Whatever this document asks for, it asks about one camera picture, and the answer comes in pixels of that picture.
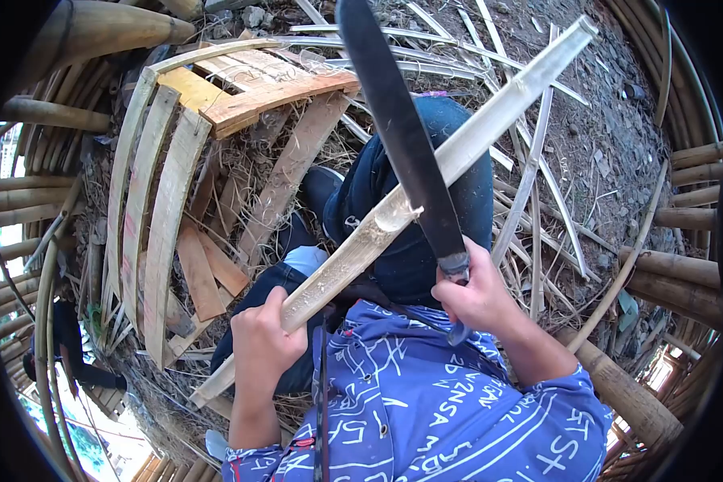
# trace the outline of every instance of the left hand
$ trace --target left hand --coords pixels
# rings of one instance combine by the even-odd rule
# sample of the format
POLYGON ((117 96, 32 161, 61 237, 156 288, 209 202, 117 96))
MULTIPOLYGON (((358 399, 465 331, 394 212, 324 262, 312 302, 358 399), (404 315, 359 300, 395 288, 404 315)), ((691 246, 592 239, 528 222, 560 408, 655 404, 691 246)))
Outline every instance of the left hand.
POLYGON ((279 378, 308 348, 305 325, 291 335, 281 328, 281 307, 287 292, 270 290, 265 304, 248 308, 231 319, 236 357, 236 392, 272 398, 279 378))

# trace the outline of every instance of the machete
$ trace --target machete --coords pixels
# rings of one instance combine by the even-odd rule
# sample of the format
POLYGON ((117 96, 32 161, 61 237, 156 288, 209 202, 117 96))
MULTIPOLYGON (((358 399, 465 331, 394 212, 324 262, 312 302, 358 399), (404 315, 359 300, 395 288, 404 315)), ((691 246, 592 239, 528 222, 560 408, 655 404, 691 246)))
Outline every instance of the machete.
MULTIPOLYGON (((463 244, 453 200, 388 43, 366 0, 341 0, 337 17, 345 49, 396 178, 410 206, 423 210, 418 223, 434 251, 437 265, 446 279, 465 285, 469 282, 469 253, 463 244)), ((447 341, 456 346, 470 335, 471 330, 458 321, 447 334, 447 341)))

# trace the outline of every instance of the person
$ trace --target person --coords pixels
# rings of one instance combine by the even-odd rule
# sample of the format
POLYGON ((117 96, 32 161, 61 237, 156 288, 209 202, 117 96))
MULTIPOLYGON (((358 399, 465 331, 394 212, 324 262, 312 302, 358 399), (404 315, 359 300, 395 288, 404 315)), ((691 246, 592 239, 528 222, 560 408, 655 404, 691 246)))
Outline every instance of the person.
MULTIPOLYGON (((415 106, 435 146, 470 116, 446 98, 415 106)), ((312 167, 301 189, 340 244, 397 182, 373 136, 347 177, 312 167)), ((353 301, 337 329, 326 312, 291 334, 280 327, 288 292, 328 256, 295 214, 278 233, 284 261, 237 306, 212 359, 214 371, 236 353, 225 481, 598 477, 611 411, 578 360, 522 313, 492 265, 489 155, 449 191, 471 257, 469 284, 443 279, 423 232, 410 225, 352 290, 369 295, 353 301), (457 319, 475 332, 452 347, 445 331, 457 319), (310 389, 315 406, 283 447, 274 393, 310 389)))
MULTIPOLYGON (((127 382, 123 375, 116 375, 83 361, 83 343, 75 303, 60 299, 54 302, 53 309, 54 361, 61 362, 67 375, 70 393, 74 397, 78 396, 76 380, 83 385, 126 390, 127 382)), ((37 381, 35 358, 35 337, 32 337, 30 348, 21 361, 27 376, 33 382, 37 381)))

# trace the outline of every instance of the hand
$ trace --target hand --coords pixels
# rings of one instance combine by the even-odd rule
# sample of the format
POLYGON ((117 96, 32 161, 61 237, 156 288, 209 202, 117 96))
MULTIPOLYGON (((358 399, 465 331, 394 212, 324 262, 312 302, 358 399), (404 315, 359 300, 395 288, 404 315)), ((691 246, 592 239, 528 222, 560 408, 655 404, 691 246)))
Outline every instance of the hand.
POLYGON ((472 329, 499 335, 503 326, 526 317, 507 293, 490 253, 467 236, 463 242, 471 258, 469 284, 461 286, 447 281, 442 270, 436 268, 437 283, 431 288, 431 295, 442 303, 450 322, 460 319, 472 329))
POLYGON ((272 398, 281 375, 308 348, 308 329, 302 325, 291 335, 281 328, 281 306, 287 292, 270 290, 265 304, 233 316, 233 354, 236 356, 236 388, 247 396, 272 398))

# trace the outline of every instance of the blue shirt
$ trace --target blue shirt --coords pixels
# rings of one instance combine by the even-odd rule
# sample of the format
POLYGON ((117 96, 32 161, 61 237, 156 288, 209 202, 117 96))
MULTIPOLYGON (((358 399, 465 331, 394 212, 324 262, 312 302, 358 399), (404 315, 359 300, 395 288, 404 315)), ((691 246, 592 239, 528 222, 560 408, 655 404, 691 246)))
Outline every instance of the blue shirt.
MULTIPOLYGON (((444 312, 408 309, 449 328, 444 312)), ((328 482, 595 480, 612 416, 588 373, 579 365, 518 391, 492 341, 470 340, 488 363, 423 323, 357 302, 328 336, 328 482)), ((227 449, 223 479, 312 480, 316 415, 312 407, 286 449, 227 449)))

